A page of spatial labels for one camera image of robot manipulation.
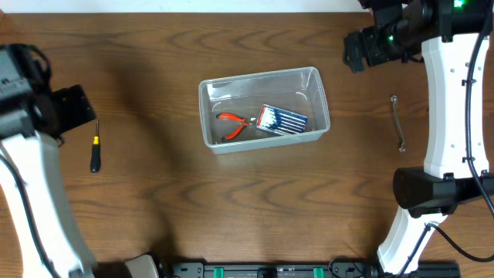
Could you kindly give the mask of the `blue precision screwdriver set case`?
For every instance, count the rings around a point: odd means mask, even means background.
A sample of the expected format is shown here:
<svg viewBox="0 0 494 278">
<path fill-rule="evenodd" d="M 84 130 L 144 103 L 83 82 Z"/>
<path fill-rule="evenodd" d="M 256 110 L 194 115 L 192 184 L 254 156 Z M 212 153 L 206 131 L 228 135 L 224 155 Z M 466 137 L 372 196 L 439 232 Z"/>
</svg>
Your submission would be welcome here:
<svg viewBox="0 0 494 278">
<path fill-rule="evenodd" d="M 307 116 L 263 104 L 255 125 L 260 130 L 284 136 L 303 133 L 307 122 Z"/>
</svg>

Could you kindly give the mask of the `red-handled small pliers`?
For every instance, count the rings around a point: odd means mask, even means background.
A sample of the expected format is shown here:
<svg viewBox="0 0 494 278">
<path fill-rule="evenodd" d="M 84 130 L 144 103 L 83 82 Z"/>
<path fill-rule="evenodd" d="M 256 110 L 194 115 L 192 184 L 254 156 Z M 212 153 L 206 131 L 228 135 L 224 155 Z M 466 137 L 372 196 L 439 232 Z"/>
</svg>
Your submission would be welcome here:
<svg viewBox="0 0 494 278">
<path fill-rule="evenodd" d="M 222 122 L 228 122 L 226 130 L 222 136 L 222 142 L 235 139 L 244 129 L 251 127 L 255 121 L 255 117 L 240 117 L 233 113 L 223 112 L 216 115 L 216 118 Z"/>
</svg>

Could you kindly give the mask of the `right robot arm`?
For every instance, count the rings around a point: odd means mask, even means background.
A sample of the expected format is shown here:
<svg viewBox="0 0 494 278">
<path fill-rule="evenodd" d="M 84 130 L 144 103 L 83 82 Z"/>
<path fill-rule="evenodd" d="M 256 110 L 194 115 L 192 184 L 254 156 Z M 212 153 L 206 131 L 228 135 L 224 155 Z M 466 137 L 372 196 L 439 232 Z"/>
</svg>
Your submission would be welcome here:
<svg viewBox="0 0 494 278">
<path fill-rule="evenodd" d="M 420 168 L 399 168 L 398 203 L 374 265 L 361 277 L 457 277 L 457 266 L 423 264 L 434 232 L 462 204 L 492 206 L 493 175 L 483 143 L 483 67 L 493 24 L 490 0 L 364 0 L 374 24 L 347 35 L 343 62 L 352 72 L 400 60 L 424 63 L 428 79 L 428 149 Z"/>
</svg>

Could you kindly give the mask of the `clear plastic storage container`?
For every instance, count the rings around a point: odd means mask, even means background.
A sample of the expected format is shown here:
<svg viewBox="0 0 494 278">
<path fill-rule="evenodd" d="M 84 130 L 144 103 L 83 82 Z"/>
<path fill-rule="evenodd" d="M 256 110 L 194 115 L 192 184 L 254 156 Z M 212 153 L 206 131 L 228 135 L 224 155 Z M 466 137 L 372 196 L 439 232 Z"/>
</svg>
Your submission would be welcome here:
<svg viewBox="0 0 494 278">
<path fill-rule="evenodd" d="M 205 145 L 215 154 L 316 141 L 331 126 L 313 66 L 203 80 L 198 100 Z"/>
</svg>

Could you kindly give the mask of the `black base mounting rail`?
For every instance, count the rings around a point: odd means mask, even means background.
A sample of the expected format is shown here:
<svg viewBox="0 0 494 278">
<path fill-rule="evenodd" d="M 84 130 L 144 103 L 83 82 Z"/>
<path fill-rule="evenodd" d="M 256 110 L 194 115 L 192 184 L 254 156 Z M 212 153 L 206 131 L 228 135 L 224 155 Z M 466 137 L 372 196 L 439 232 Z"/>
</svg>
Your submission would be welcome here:
<svg viewBox="0 0 494 278">
<path fill-rule="evenodd" d="M 364 262 L 345 256 L 325 264 L 287 263 L 165 263 L 147 253 L 123 264 L 124 278 L 386 278 L 376 262 Z"/>
</svg>

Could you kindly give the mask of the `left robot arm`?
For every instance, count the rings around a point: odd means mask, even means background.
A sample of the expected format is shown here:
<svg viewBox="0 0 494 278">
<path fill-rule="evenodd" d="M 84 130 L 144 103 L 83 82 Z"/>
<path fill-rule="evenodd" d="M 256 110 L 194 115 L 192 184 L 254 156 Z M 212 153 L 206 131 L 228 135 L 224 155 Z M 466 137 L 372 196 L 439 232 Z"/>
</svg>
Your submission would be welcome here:
<svg viewBox="0 0 494 278">
<path fill-rule="evenodd" d="M 52 90 L 51 76 L 35 46 L 1 47 L 1 188 L 24 277 L 91 277 L 97 262 L 70 208 L 59 147 L 96 114 L 80 85 Z"/>
</svg>

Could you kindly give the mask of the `black yellow screwdriver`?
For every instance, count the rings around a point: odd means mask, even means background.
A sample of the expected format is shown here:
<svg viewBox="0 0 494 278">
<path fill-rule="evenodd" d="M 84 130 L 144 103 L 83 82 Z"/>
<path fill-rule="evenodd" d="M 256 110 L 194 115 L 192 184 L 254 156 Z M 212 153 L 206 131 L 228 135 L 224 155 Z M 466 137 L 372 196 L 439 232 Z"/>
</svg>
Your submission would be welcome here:
<svg viewBox="0 0 494 278">
<path fill-rule="evenodd" d="M 97 173 L 101 167 L 101 156 L 100 156 L 100 135 L 99 135 L 99 121 L 96 121 L 96 133 L 93 137 L 92 144 L 92 154 L 90 159 L 90 171 L 92 173 Z"/>
</svg>

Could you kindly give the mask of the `silver offset ring wrench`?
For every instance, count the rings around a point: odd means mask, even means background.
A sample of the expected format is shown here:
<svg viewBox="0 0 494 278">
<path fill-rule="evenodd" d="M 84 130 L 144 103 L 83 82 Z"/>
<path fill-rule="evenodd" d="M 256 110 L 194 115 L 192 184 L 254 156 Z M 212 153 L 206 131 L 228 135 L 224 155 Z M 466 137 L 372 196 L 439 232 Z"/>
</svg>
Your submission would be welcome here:
<svg viewBox="0 0 494 278">
<path fill-rule="evenodd" d="M 401 128 L 401 123 L 399 121 L 398 112 L 397 112 L 397 109 L 396 109 L 397 101 L 398 101 L 398 97 L 396 95 L 392 95 L 390 97 L 392 114 L 393 114 L 393 117 L 394 117 L 395 127 L 396 127 L 396 130 L 397 130 L 397 133 L 398 133 L 398 140 L 399 140 L 398 150 L 400 152 L 405 152 L 406 149 L 405 149 L 405 146 L 404 146 L 404 135 L 403 135 L 403 131 L 402 131 L 402 128 Z"/>
</svg>

